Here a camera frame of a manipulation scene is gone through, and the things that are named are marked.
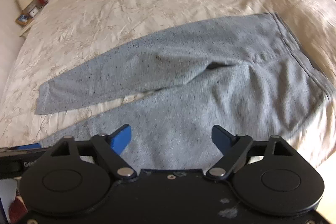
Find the framed photo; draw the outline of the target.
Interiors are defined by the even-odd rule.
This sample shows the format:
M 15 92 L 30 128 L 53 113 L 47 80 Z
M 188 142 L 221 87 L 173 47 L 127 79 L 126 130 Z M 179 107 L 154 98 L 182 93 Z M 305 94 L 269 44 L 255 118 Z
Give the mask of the framed photo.
M 29 16 L 29 14 L 25 14 L 25 13 L 22 13 L 15 20 L 15 22 L 21 27 L 27 26 L 31 21 L 32 21 L 32 18 Z

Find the cream embroidered bedspread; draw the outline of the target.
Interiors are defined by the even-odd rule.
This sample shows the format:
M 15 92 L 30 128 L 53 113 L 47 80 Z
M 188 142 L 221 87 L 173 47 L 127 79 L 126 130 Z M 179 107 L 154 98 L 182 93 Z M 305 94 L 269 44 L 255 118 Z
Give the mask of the cream embroidered bedspread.
M 40 86 L 149 34 L 225 16 L 277 14 L 335 87 L 335 0 L 50 0 L 24 42 L 1 103 L 1 146 L 40 142 L 143 93 L 53 114 L 37 114 Z M 335 96 L 285 139 L 313 166 L 335 151 Z

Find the grey-blue knit pants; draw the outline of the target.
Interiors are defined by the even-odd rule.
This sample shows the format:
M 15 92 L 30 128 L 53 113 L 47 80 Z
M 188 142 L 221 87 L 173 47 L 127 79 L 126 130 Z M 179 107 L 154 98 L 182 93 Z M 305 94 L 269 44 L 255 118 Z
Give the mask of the grey-blue knit pants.
M 95 57 L 39 88 L 37 114 L 144 97 L 44 138 L 88 140 L 124 124 L 135 169 L 207 169 L 218 124 L 257 140 L 290 139 L 335 96 L 277 14 L 225 16 L 161 30 Z

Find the white bedside table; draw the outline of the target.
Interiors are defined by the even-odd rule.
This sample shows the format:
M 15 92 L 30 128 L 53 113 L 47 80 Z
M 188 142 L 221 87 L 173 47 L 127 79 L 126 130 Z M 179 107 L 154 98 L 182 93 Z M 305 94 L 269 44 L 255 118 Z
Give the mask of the white bedside table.
M 27 39 L 27 36 L 32 28 L 32 26 L 35 23 L 35 20 L 38 18 L 38 16 L 41 14 L 44 7 L 48 4 L 49 0 L 44 0 L 45 3 L 37 7 L 37 12 L 35 13 L 35 16 L 33 18 L 29 18 L 26 24 L 21 28 L 21 31 L 19 33 L 19 37 L 23 39 Z

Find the small white clock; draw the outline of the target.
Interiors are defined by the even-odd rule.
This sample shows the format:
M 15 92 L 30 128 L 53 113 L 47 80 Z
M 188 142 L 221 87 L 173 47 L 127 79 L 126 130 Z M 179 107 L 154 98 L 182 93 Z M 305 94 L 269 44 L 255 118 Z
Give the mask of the small white clock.
M 29 15 L 33 18 L 33 17 L 35 17 L 38 14 L 38 12 L 39 12 L 39 9 L 36 8 L 36 7 L 34 7 L 33 9 L 31 9 L 29 11 Z

